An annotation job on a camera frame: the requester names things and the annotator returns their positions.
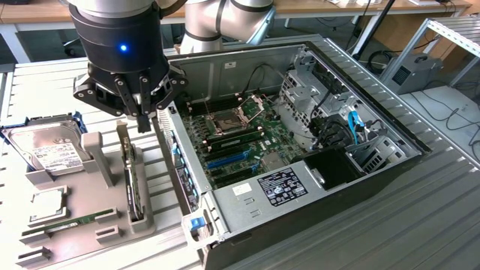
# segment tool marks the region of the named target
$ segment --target metal frame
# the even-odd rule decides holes
[[[461,79],[469,69],[475,66],[480,57],[480,18],[477,17],[451,17],[451,18],[432,18],[425,19],[421,23],[419,30],[416,31],[404,51],[401,52],[399,58],[392,63],[392,66],[388,67],[385,74],[381,76],[381,81],[388,82],[407,58],[412,53],[413,48],[419,41],[423,39],[423,35],[427,30],[435,31],[439,35],[447,38],[457,46],[465,49],[471,54],[475,55],[475,59],[468,63],[461,72],[451,81],[451,85]],[[431,45],[425,48],[424,53],[428,53],[436,42],[432,42]]]
[[[453,17],[457,17],[465,10],[465,7],[459,7]],[[396,14],[424,14],[424,13],[436,13],[444,12],[445,9],[441,5],[431,7],[429,9],[421,10],[391,10],[388,12],[389,15]],[[353,53],[361,47],[361,44],[373,28],[375,21],[379,19],[381,10],[380,11],[367,11],[365,15],[372,16],[371,22],[367,25],[365,31],[360,36],[360,41],[355,47]],[[285,27],[289,27],[291,19],[295,18],[317,18],[317,17],[344,17],[344,16],[361,16],[363,10],[352,11],[352,12],[319,12],[319,13],[281,13],[276,14],[276,19],[287,19]],[[165,24],[184,24],[185,18],[183,17],[167,17],[164,18],[160,23]],[[35,31],[35,30],[59,30],[59,29],[73,29],[72,22],[39,22],[39,23],[19,23],[19,24],[0,24],[0,34],[5,39],[7,45],[13,53],[16,61],[19,64],[32,62],[25,47],[21,44],[21,39],[19,37],[19,32],[21,31]]]

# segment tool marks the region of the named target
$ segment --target power supply label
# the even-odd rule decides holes
[[[257,182],[273,206],[279,206],[308,194],[292,168],[260,178]]]

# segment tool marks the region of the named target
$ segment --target blue pcie slot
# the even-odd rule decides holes
[[[248,154],[249,154],[249,150],[247,150],[245,152],[243,152],[241,154],[237,154],[237,155],[233,155],[233,156],[229,156],[221,160],[217,160],[217,161],[213,161],[211,163],[207,164],[207,169],[213,169],[213,168],[217,168],[220,166],[224,166],[227,164],[231,164],[233,162],[237,162],[237,161],[243,161],[248,158]]]

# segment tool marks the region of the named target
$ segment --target gray device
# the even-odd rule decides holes
[[[387,74],[391,63],[397,60],[392,58],[381,74]],[[388,89],[397,95],[403,95],[424,88],[427,83],[436,77],[443,69],[443,62],[439,58],[431,57],[425,53],[415,53],[407,56],[400,69],[388,82],[384,82]]]
[[[431,151],[309,42],[169,60],[191,84],[159,111],[157,130],[188,245],[205,269],[372,197]]]

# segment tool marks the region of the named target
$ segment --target sticker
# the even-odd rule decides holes
[[[257,182],[275,207],[308,194],[292,168],[260,178]]]
[[[235,196],[239,196],[249,191],[252,191],[252,187],[249,186],[249,183],[241,184],[240,186],[236,186],[232,188]]]
[[[81,166],[81,159],[72,143],[35,148],[32,152],[48,172]]]
[[[228,62],[228,63],[225,63],[225,69],[236,68],[236,66],[237,66],[237,62]]]
[[[236,141],[224,143],[220,147],[227,147],[227,146],[231,146],[231,145],[236,145],[237,143],[240,143],[240,140],[239,140],[239,139],[237,139]]]

